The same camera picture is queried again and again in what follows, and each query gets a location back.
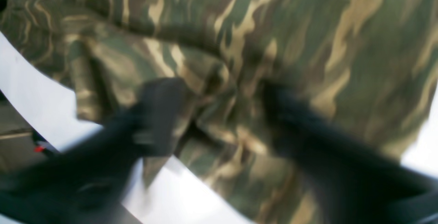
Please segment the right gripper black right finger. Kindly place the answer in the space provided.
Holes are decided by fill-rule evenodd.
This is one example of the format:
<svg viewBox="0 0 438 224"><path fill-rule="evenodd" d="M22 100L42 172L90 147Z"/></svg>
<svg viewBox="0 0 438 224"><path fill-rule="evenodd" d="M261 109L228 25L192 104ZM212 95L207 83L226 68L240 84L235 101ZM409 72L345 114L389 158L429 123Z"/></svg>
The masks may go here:
<svg viewBox="0 0 438 224"><path fill-rule="evenodd" d="M437 178L407 169L302 105L290 89L262 89L273 151L291 159L330 224L436 224Z"/></svg>

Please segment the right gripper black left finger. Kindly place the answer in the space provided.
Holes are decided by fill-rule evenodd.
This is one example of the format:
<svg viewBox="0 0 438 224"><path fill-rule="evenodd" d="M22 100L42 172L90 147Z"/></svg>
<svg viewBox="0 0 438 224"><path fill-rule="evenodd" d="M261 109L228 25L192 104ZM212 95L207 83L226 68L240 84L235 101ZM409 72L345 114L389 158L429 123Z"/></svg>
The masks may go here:
<svg viewBox="0 0 438 224"><path fill-rule="evenodd" d="M107 224L136 161L168 157L185 83L147 83L140 100L64 153L1 176L1 215L23 224Z"/></svg>

